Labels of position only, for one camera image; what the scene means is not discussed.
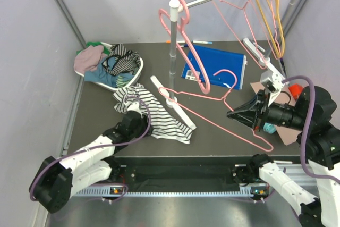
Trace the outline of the black white striped tank top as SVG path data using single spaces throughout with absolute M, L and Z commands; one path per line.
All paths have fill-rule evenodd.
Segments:
M 141 112 L 151 115 L 152 137 L 190 144 L 193 130 L 172 117 L 159 100 L 143 85 L 137 83 L 134 86 L 120 88 L 113 93 L 113 98 L 118 101 L 114 109 L 119 113 L 126 113 L 132 103 L 139 99 L 142 100 L 145 106 L 140 106 Z

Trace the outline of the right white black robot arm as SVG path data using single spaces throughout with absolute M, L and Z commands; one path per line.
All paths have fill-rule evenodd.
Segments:
M 270 103 L 270 92 L 260 90 L 249 102 L 227 113 L 254 131 L 266 123 L 299 131 L 301 166 L 317 183 L 319 195 L 305 191 L 267 154 L 256 154 L 235 167 L 239 184 L 265 182 L 284 198 L 302 226 L 339 226 L 339 129 L 331 124 L 337 105 L 319 86 L 303 88 L 295 105 Z

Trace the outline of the thick pink plastic hanger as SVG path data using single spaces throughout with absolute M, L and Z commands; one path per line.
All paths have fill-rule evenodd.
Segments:
M 171 31 L 171 28 L 169 28 L 164 19 L 163 16 L 169 18 L 171 25 L 174 23 L 175 24 L 175 32 L 179 32 L 179 34 L 182 36 L 184 39 L 185 43 L 188 45 L 196 63 L 199 66 L 200 74 L 203 75 L 204 81 L 199 78 L 199 75 L 194 68 L 193 64 L 189 60 L 188 56 L 184 52 L 184 50 L 179 46 L 177 43 L 177 39 L 175 38 L 175 48 L 179 48 L 179 52 L 181 53 L 182 57 L 184 58 L 185 62 L 189 66 L 190 70 L 193 72 L 194 77 L 196 78 L 196 81 L 199 85 L 200 90 L 204 94 L 209 94 L 210 93 L 210 81 L 207 75 L 207 72 L 205 70 L 205 67 L 201 61 L 201 58 L 199 54 L 197 53 L 193 43 L 190 41 L 188 38 L 187 34 L 185 33 L 185 26 L 189 24 L 190 22 L 190 12 L 189 8 L 185 2 L 185 0 L 170 0 L 169 1 L 169 13 L 167 13 L 164 9 L 159 9 L 158 11 L 158 16 L 160 19 L 160 22 L 165 29 L 165 31 L 169 34 L 170 39 L 173 37 L 173 32 Z

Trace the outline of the yellow plastic hanger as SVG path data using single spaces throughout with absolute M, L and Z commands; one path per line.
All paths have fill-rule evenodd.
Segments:
M 280 0 L 266 0 L 275 32 L 272 32 L 269 26 L 267 16 L 265 15 L 264 8 L 262 7 L 260 0 L 255 0 L 255 1 L 257 4 L 257 8 L 260 12 L 261 18 L 263 20 L 263 24 L 267 30 L 269 39 L 272 43 L 271 51 L 274 54 L 275 59 L 277 60 L 281 59 L 285 53 L 285 38 L 284 38 L 283 25 L 281 21 Z

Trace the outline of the teal headphones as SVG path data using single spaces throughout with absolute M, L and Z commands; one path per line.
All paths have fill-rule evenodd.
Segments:
M 263 125 L 263 131 L 268 133 L 268 134 L 273 134 L 275 133 L 277 130 L 275 128 L 275 126 L 273 124 L 270 124 L 270 123 L 265 123 Z

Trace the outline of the white laundry basket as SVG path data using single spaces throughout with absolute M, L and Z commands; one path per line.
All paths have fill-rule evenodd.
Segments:
M 111 48 L 111 46 L 112 46 L 111 44 L 108 44 L 108 43 L 105 43 L 105 42 L 102 42 L 102 43 L 104 43 L 106 46 L 108 46 L 108 47 L 110 47 L 110 48 Z M 132 79 L 126 86 L 132 86 L 132 85 L 134 85 L 134 84 L 138 81 L 139 77 L 141 76 L 141 71 L 142 71 L 142 69 L 143 69 L 143 59 L 141 58 L 141 56 L 140 56 L 140 62 L 141 62 L 141 66 L 140 66 L 138 72 L 134 75 L 133 79 Z M 78 75 L 80 75 L 81 77 L 84 78 L 84 74 L 78 73 L 78 72 L 76 72 L 76 71 L 75 71 L 75 73 L 78 74 Z M 105 84 L 103 84 L 103 83 L 97 83 L 97 82 L 93 82 L 93 83 L 95 83 L 95 84 L 97 84 L 97 85 L 99 85 L 99 86 L 101 86 L 101 87 L 103 87 L 103 88 L 105 88 L 105 89 L 108 89 L 108 90 L 110 90 L 110 91 L 116 91 L 116 90 L 120 89 L 120 88 L 112 88 L 112 87 L 107 86 L 107 85 L 105 85 Z

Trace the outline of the brown cardboard sheet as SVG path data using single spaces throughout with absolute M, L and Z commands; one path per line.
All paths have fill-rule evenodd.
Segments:
M 250 83 L 251 88 L 255 93 L 257 93 L 260 89 L 265 89 L 264 86 L 260 82 L 252 82 Z M 295 99 L 292 98 L 292 95 L 290 94 L 287 87 L 283 89 L 283 91 L 279 94 L 279 96 L 275 99 L 275 103 L 288 103 L 289 105 L 294 106 L 295 105 Z M 281 138 L 283 144 L 285 146 L 288 146 L 292 143 L 295 143 L 296 138 L 298 134 L 300 133 L 297 130 L 285 128 L 285 127 L 279 127 L 277 125 L 273 125 L 276 129 L 276 133 Z

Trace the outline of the blue folder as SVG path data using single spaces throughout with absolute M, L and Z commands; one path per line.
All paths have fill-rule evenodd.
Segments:
M 244 54 L 212 49 L 203 46 L 194 47 L 199 55 L 209 81 L 212 85 L 241 90 L 247 58 Z

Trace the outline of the red small box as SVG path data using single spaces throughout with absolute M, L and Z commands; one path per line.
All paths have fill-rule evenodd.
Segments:
M 288 89 L 291 95 L 293 96 L 294 100 L 297 101 L 299 96 L 301 95 L 303 87 L 296 83 L 296 84 L 290 85 Z

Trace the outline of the white garment rack stand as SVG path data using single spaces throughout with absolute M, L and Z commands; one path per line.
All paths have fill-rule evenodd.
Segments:
M 196 0 L 196 1 L 192 1 L 189 3 L 186 3 L 188 8 L 194 7 L 194 6 L 198 6 L 207 2 L 210 2 L 213 0 Z M 169 85 L 170 85 L 170 89 L 174 89 L 174 78 L 175 78 L 175 68 L 176 68 L 176 54 L 177 54 L 177 49 L 179 48 L 175 48 L 175 41 L 174 39 L 177 39 L 177 32 L 175 32 L 175 24 L 173 23 L 171 25 L 171 31 L 173 32 L 173 37 L 170 39 L 171 43 L 170 43 L 170 49 L 169 49 L 169 57 L 170 57 L 170 70 L 169 70 Z M 263 58 L 263 63 L 266 64 L 266 68 L 268 70 L 273 71 L 272 67 L 269 65 L 270 64 L 270 60 L 269 58 Z M 175 112 L 178 114 L 178 116 L 182 119 L 182 121 L 192 130 L 196 129 L 196 125 L 192 122 L 192 120 L 188 117 L 188 115 L 183 111 L 182 107 L 180 106 L 180 104 L 176 101 L 176 97 L 174 96 L 174 92 L 171 93 L 166 93 L 163 95 L 164 98 L 166 98 L 167 101 L 167 106 L 170 108 L 173 108 L 175 110 Z

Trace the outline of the blue garment in basket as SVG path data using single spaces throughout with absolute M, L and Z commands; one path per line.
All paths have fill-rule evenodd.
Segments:
M 126 86 L 134 77 L 131 71 L 120 72 L 116 75 L 112 75 L 104 69 L 101 61 L 94 71 L 86 71 L 84 74 L 84 81 L 103 83 L 112 88 L 122 88 Z

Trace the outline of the dark striped garment in basket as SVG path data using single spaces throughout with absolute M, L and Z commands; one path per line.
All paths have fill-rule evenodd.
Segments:
M 130 72 L 135 75 L 138 72 L 141 66 L 138 52 L 127 50 L 123 44 L 115 44 L 110 48 L 110 53 L 101 64 L 107 73 L 117 76 Z

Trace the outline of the pink garment in basket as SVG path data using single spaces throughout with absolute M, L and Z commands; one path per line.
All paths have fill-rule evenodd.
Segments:
M 82 50 L 74 60 L 74 70 L 78 73 L 85 74 L 86 71 L 94 71 L 106 56 L 103 45 L 89 46 Z

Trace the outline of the green garment in basket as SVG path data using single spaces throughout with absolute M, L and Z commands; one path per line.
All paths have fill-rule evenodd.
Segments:
M 76 54 L 80 54 L 80 53 L 87 53 L 87 52 L 91 52 L 93 48 L 97 47 L 97 46 L 103 46 L 103 53 L 108 55 L 110 53 L 110 47 L 106 46 L 104 43 L 96 41 L 96 42 L 87 42 L 85 49 L 83 50 L 79 50 L 76 52 Z

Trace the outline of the white marker pen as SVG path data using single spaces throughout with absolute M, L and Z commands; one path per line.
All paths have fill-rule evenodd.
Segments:
M 212 45 L 212 44 L 213 44 L 212 41 L 193 40 L 193 41 L 191 41 L 191 42 L 192 42 L 193 44 L 206 44 L 206 45 Z M 166 43 L 166 44 L 170 44 L 171 41 L 170 41 L 170 40 L 167 40 L 165 43 Z M 186 44 L 186 41 L 184 41 L 184 40 L 178 40 L 177 43 L 179 43 L 179 44 Z

